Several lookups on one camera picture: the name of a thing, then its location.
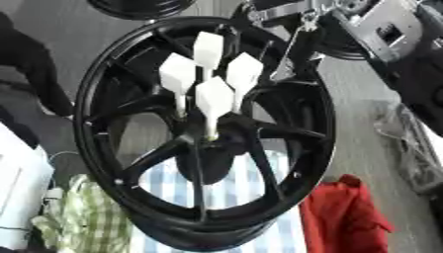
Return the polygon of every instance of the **blue checkered cloth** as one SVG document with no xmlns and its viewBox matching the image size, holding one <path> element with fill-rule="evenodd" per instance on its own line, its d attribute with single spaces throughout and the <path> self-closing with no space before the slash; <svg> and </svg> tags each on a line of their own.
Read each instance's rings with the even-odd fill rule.
<svg viewBox="0 0 443 253">
<path fill-rule="evenodd" d="M 266 151 L 268 159 L 280 183 L 289 171 L 286 154 Z M 175 159 L 169 159 L 143 174 L 140 186 L 154 196 L 175 205 L 191 208 L 194 206 L 192 183 L 177 170 Z M 228 175 L 220 182 L 206 186 L 206 203 L 209 209 L 218 210 L 249 203 L 264 194 L 264 184 L 258 168 L 249 154 L 237 156 Z M 132 252 L 170 253 L 183 252 L 161 244 L 136 231 L 141 236 L 132 245 Z M 228 253 L 306 253 L 306 244 L 301 224 L 299 208 L 294 207 L 281 215 L 261 236 L 243 244 Z"/>
</svg>

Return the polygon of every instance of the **gray floor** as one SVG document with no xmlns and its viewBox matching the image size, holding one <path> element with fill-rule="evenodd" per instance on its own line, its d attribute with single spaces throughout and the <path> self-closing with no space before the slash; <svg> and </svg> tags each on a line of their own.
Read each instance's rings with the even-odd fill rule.
<svg viewBox="0 0 443 253">
<path fill-rule="evenodd" d="M 198 7 L 191 7 L 186 14 L 227 16 L 237 2 L 201 0 Z M 98 53 L 116 38 L 142 25 L 142 22 L 107 17 L 89 7 L 85 0 L 2 0 L 0 10 L 12 17 L 19 30 L 45 42 L 51 49 L 59 79 L 71 98 Z M 0 70 L 0 78 L 22 78 L 10 69 Z M 320 72 L 333 96 L 338 117 L 337 150 L 328 174 L 355 174 L 369 185 L 377 207 L 396 227 L 396 232 L 389 236 L 390 252 L 443 252 L 426 201 L 396 174 L 393 151 L 373 128 L 377 106 L 395 101 L 396 95 L 365 62 L 329 58 Z M 75 150 L 70 122 L 44 116 L 32 97 L 1 91 L 0 104 L 20 122 L 32 127 L 49 153 Z M 76 156 L 60 157 L 56 164 L 60 182 L 85 172 Z"/>
</svg>

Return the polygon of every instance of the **red cloth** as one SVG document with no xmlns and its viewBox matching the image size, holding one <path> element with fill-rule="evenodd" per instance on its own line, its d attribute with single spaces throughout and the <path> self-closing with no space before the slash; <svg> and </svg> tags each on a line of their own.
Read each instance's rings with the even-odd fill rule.
<svg viewBox="0 0 443 253">
<path fill-rule="evenodd" d="M 385 253 L 393 226 L 375 209 L 360 179 L 323 183 L 300 206 L 309 253 Z"/>
</svg>

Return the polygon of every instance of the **white cube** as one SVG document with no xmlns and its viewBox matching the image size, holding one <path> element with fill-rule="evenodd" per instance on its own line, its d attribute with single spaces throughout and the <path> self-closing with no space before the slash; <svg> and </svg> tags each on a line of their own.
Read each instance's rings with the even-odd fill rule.
<svg viewBox="0 0 443 253">
<path fill-rule="evenodd" d="M 176 95 L 185 95 L 196 81 L 196 64 L 192 59 L 171 53 L 159 69 L 161 85 Z"/>
<path fill-rule="evenodd" d="M 233 92 L 217 76 L 197 86 L 196 103 L 207 118 L 219 118 L 232 108 Z"/>
<path fill-rule="evenodd" d="M 206 69 L 219 68 L 223 56 L 223 36 L 200 32 L 194 43 L 194 60 Z"/>
<path fill-rule="evenodd" d="M 227 67 L 226 82 L 235 93 L 245 95 L 255 85 L 263 72 L 263 63 L 244 52 Z"/>
</svg>

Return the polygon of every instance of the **wheel rim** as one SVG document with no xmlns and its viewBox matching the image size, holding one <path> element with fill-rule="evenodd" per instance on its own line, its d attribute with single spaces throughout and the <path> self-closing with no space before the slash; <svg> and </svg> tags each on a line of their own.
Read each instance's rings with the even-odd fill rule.
<svg viewBox="0 0 443 253">
<path fill-rule="evenodd" d="M 195 0 L 88 0 L 97 10 L 120 19 L 152 20 L 178 14 Z"/>
<path fill-rule="evenodd" d="M 183 152 L 188 155 L 196 154 L 196 150 L 208 145 L 204 141 L 202 129 L 189 126 L 189 123 L 198 120 L 180 122 L 174 119 L 172 94 L 159 87 L 158 80 L 153 77 L 155 75 L 142 76 L 136 70 L 139 65 L 137 61 L 147 55 L 148 61 L 146 58 L 143 61 L 145 72 L 149 72 L 149 68 L 152 71 L 158 69 L 171 50 L 190 56 L 191 43 L 201 30 L 224 34 L 226 44 L 231 45 L 225 49 L 224 63 L 228 63 L 239 52 L 247 51 L 261 58 L 266 65 L 259 86 L 248 94 L 243 104 L 242 110 L 246 116 L 228 114 L 221 118 L 220 123 L 221 136 L 224 136 L 225 127 L 234 127 L 239 132 L 236 134 L 246 139 L 241 143 L 246 146 L 246 150 L 251 153 L 257 164 L 266 185 L 266 193 L 254 202 L 226 210 L 207 210 L 199 201 L 203 194 L 203 179 L 199 170 L 193 170 L 193 185 L 195 200 L 200 204 L 195 205 L 193 209 L 166 203 L 136 185 L 138 176 L 151 165 Z M 283 41 L 267 32 L 253 27 L 239 27 L 230 20 L 176 18 L 160 21 L 126 35 L 103 52 L 89 68 L 76 100 L 74 129 L 77 145 L 94 179 L 129 213 L 135 225 L 145 228 L 142 229 L 145 233 L 163 243 L 185 250 L 230 248 L 266 230 L 270 222 L 299 203 L 319 182 L 334 149 L 333 106 L 324 84 L 315 71 L 311 71 L 310 76 L 288 79 L 278 84 L 268 81 L 267 77 L 277 66 L 285 47 Z M 125 102 L 122 102 L 123 99 L 119 101 L 116 97 L 111 98 L 109 94 L 112 93 L 107 89 L 111 89 L 109 82 L 113 78 L 122 78 L 128 81 L 128 84 L 132 84 L 131 88 L 125 88 L 126 92 L 130 93 L 132 89 L 136 89 L 142 95 Z M 123 94 L 119 91 L 121 98 L 126 96 Z M 263 107 L 278 126 L 257 122 L 248 117 L 253 102 Z M 311 116 L 304 116 L 302 110 L 292 108 L 309 108 L 308 114 Z M 130 170 L 123 170 L 110 148 L 112 134 L 107 131 L 107 126 L 113 119 L 139 110 L 158 114 L 166 122 L 174 138 L 149 153 L 145 159 L 141 159 L 144 162 L 143 166 L 135 163 Z M 189 119 L 199 118 L 198 110 L 191 110 L 189 114 Z M 291 173 L 280 185 L 276 184 L 275 178 L 270 174 L 269 163 L 260 144 L 262 137 L 279 137 L 286 141 Z M 296 157 L 294 149 L 300 143 L 305 152 Z M 168 229 L 175 229 L 176 235 L 166 238 L 159 235 L 169 231 Z M 247 232 L 238 238 L 241 231 Z M 191 234 L 190 240 L 203 235 L 218 236 L 220 233 L 223 237 L 209 245 L 201 245 L 201 241 L 200 245 L 196 245 L 195 241 L 177 242 L 177 237 L 180 237 L 177 233 L 180 236 Z"/>
</svg>

